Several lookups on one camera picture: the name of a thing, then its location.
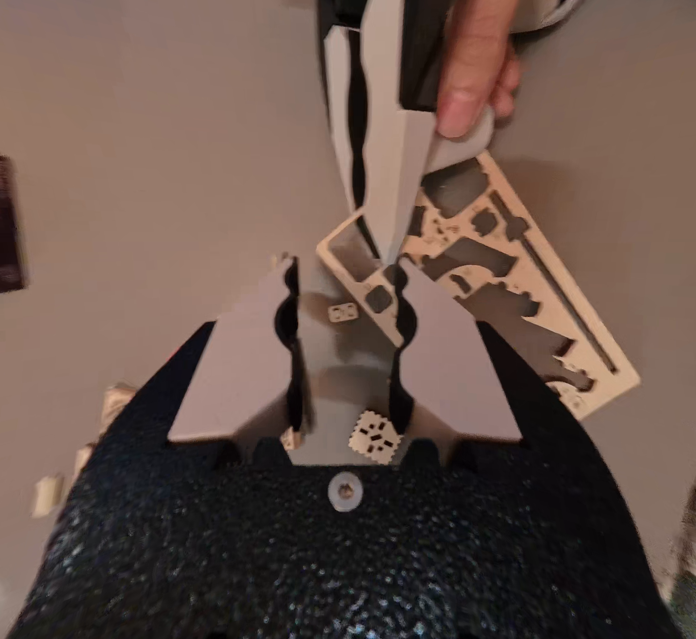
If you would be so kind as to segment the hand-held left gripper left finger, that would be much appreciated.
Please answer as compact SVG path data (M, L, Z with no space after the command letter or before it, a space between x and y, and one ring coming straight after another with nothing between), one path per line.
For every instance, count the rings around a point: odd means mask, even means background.
M299 260L284 256L216 320L169 443L231 441L243 455L265 437L301 430L308 411L299 337Z

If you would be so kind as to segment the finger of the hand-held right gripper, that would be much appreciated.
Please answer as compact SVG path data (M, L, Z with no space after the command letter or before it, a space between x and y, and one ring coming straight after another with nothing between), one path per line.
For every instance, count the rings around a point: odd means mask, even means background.
M436 135L436 93L455 1L368 0L363 12L368 100L362 217L386 265L398 257L423 176L479 155L492 137L490 107L464 137Z
M366 79L358 30L330 29L324 39L324 69L329 130L349 211L354 212L366 193Z

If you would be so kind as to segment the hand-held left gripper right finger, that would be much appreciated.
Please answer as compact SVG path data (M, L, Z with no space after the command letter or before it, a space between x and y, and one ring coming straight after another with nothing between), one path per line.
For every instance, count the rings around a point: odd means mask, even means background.
M518 445L522 435L474 317L408 258L394 266L397 331L389 418L407 445L449 464L464 443Z

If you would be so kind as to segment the toothed-edge square wooden plate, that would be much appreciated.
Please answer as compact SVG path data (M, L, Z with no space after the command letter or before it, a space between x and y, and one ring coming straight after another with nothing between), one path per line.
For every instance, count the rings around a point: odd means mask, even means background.
M381 464L389 465L398 448L402 436L391 421L372 410L363 411L349 438L349 447L363 457Z

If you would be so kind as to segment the wooden sheet with arch cutouts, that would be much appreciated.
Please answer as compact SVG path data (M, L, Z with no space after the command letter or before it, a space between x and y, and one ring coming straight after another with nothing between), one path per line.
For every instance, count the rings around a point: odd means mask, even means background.
M399 266L373 252L358 209L316 252L396 348L463 366L467 326L481 321L579 420L639 384L639 375L485 151L426 175L399 248Z

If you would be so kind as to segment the grey desk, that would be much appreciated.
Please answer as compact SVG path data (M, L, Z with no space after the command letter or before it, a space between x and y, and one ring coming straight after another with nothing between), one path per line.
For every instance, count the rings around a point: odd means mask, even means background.
M104 392L144 384L270 267L300 257L317 426L298 462L360 462L390 345L315 246L346 200L314 0L1 0L1 153L28 286L1 295L1 634ZM493 157L639 372L585 421L658 582L695 478L695 0L586 0L523 50Z

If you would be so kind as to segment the person's right hand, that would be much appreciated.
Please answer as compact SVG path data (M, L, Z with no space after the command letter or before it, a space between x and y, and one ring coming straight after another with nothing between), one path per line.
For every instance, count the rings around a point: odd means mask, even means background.
M521 0L457 0L449 20L436 129L463 138L486 107L497 120L514 111L521 76L509 32Z

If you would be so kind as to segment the small white wax cylinder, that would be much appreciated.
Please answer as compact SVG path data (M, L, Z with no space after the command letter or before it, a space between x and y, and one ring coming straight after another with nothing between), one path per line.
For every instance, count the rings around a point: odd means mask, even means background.
M42 519L56 510L63 500L64 485L65 478L61 474L40 478L35 485L30 517Z

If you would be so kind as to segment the purple tower model box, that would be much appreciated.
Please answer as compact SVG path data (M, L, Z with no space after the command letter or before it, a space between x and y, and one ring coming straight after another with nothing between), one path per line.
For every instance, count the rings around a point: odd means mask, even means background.
M22 239L15 166L1 155L1 293L24 289L28 282Z

